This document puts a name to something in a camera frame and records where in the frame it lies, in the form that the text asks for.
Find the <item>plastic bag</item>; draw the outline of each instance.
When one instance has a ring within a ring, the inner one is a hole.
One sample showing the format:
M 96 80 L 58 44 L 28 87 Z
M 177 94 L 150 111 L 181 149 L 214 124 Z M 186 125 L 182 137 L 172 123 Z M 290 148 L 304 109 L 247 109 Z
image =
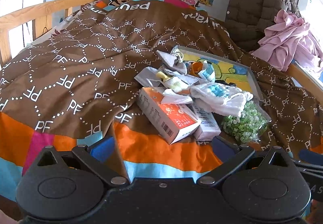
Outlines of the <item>plastic bag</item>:
M 270 116 L 256 102 L 248 101 L 240 118 L 226 116 L 222 121 L 223 130 L 235 137 L 241 144 L 260 141 L 259 137 L 267 130 L 267 124 L 271 122 Z

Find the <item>white towel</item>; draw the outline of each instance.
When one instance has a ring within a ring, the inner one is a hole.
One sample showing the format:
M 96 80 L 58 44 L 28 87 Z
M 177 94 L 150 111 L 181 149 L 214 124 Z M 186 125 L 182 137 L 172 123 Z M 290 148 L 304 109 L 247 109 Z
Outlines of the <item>white towel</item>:
M 191 96 L 196 98 L 196 104 L 206 112 L 220 115 L 240 117 L 247 101 L 253 94 L 238 87 L 220 83 L 205 83 L 190 88 Z

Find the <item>bedsheet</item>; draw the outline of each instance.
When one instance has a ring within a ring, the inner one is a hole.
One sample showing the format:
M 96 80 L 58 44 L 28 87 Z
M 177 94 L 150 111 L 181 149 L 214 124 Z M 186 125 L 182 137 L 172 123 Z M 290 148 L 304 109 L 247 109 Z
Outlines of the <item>bedsheet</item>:
M 322 152 L 323 108 L 312 94 L 238 48 L 206 12 L 179 0 L 102 0 L 2 68 L 0 195 L 15 200 L 17 183 L 44 146 L 71 150 L 106 135 L 114 137 L 115 149 L 105 163 L 130 180 L 197 179 L 219 166 L 208 144 L 188 137 L 168 145 L 136 105 L 141 86 L 134 76 L 158 68 L 156 50 L 170 52 L 175 45 L 252 69 L 273 121 L 261 136 L 263 149 L 281 145 L 296 157 L 302 148 Z

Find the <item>blue pad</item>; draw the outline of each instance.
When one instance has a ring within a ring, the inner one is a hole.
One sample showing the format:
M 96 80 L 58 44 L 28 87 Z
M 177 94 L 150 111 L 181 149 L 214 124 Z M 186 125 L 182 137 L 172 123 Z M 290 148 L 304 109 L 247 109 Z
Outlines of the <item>blue pad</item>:
M 112 136 L 106 136 L 93 146 L 90 146 L 90 155 L 103 163 L 114 151 L 114 138 Z

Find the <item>clothing pile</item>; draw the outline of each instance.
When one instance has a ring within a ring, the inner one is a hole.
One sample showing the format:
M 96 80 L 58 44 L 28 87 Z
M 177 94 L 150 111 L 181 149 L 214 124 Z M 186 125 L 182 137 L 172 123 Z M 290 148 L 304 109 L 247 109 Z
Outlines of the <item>clothing pile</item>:
M 280 10 L 275 25 L 264 30 L 258 41 L 260 48 L 252 53 L 279 71 L 287 71 L 292 60 L 308 68 L 315 77 L 323 71 L 323 51 L 309 30 L 310 24 L 302 17 Z

